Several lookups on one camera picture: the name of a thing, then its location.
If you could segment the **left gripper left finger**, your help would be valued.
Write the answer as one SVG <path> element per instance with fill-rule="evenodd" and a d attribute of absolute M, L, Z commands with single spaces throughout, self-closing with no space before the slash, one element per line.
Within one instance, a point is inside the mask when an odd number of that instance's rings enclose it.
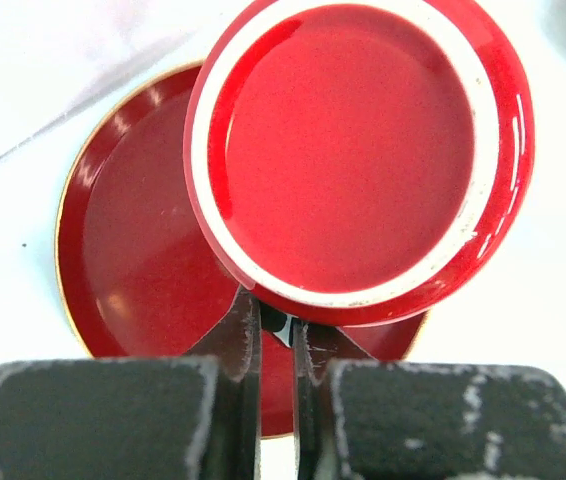
<path fill-rule="evenodd" d="M 0 365 L 0 479 L 256 479 L 261 325 L 239 290 L 185 355 Z"/>

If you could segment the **large red mug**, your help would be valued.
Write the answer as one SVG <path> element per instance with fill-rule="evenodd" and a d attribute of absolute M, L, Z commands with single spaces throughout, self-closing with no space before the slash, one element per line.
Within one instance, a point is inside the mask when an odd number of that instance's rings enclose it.
<path fill-rule="evenodd" d="M 229 273 L 350 328 L 471 280 L 534 154 L 525 70 L 474 1 L 254 1 L 204 61 L 183 137 L 190 202 Z"/>

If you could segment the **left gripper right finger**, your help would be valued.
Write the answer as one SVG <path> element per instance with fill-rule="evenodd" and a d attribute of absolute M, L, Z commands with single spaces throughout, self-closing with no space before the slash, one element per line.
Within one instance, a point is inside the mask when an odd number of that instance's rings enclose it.
<path fill-rule="evenodd" d="M 292 324 L 301 479 L 566 479 L 566 391 L 525 366 L 382 362 Z"/>

